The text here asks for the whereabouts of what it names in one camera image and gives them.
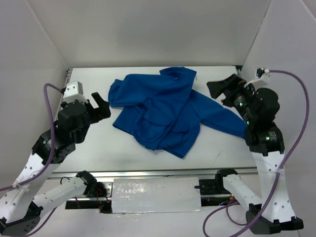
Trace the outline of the white foil-taped front panel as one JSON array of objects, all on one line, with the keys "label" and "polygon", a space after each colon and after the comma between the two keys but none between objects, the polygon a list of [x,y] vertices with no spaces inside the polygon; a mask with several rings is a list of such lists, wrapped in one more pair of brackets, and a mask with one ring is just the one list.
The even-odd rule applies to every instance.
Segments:
[{"label": "white foil-taped front panel", "polygon": [[113,213],[201,211],[198,178],[115,179]]}]

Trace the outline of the blue zip-up fleece jacket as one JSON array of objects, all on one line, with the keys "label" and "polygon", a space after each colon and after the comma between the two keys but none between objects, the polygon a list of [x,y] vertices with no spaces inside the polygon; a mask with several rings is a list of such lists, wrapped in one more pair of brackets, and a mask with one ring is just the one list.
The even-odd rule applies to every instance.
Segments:
[{"label": "blue zip-up fleece jacket", "polygon": [[184,158],[203,124],[245,138],[246,123],[234,112],[193,89],[197,72],[169,67],[158,75],[129,74],[116,79],[108,100],[122,108],[113,127],[132,135],[152,151],[164,150]]}]

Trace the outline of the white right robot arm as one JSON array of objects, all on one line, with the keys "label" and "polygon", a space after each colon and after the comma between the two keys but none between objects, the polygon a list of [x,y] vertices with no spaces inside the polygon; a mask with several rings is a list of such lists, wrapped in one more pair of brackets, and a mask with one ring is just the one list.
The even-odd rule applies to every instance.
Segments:
[{"label": "white right robot arm", "polygon": [[215,189],[230,192],[235,203],[246,211],[246,230],[255,235],[271,235],[303,229],[303,220],[296,216],[289,199],[284,164],[288,157],[281,130],[274,122],[280,109],[278,95],[269,88],[255,89],[233,74],[223,81],[207,83],[213,99],[224,95],[223,105],[234,107],[246,122],[245,141],[255,160],[260,180],[261,197],[257,197],[233,169],[216,174]]}]

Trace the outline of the aluminium front rail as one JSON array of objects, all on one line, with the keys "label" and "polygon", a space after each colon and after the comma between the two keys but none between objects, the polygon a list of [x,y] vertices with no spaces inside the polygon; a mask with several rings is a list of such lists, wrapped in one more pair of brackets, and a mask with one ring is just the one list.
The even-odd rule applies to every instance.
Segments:
[{"label": "aluminium front rail", "polygon": [[[215,175],[219,168],[215,169],[171,169],[171,170],[139,170],[139,171],[102,171],[90,173],[95,178],[112,178],[112,177],[171,177],[171,176],[205,176]],[[238,174],[256,174],[257,169],[254,167],[250,168],[235,168]],[[53,172],[48,179],[59,179],[62,177],[73,177],[77,172]]]}]

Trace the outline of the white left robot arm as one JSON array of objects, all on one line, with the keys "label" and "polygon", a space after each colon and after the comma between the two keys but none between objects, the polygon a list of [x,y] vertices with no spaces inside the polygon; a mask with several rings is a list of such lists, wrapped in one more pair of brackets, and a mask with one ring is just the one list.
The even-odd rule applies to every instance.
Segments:
[{"label": "white left robot arm", "polygon": [[70,198],[106,197],[105,186],[86,170],[50,191],[38,193],[47,178],[76,149],[76,144],[84,141],[89,127],[111,116],[109,103],[97,92],[91,96],[97,108],[78,99],[63,102],[57,120],[32,147],[27,164],[0,200],[1,235],[30,236],[44,215]]}]

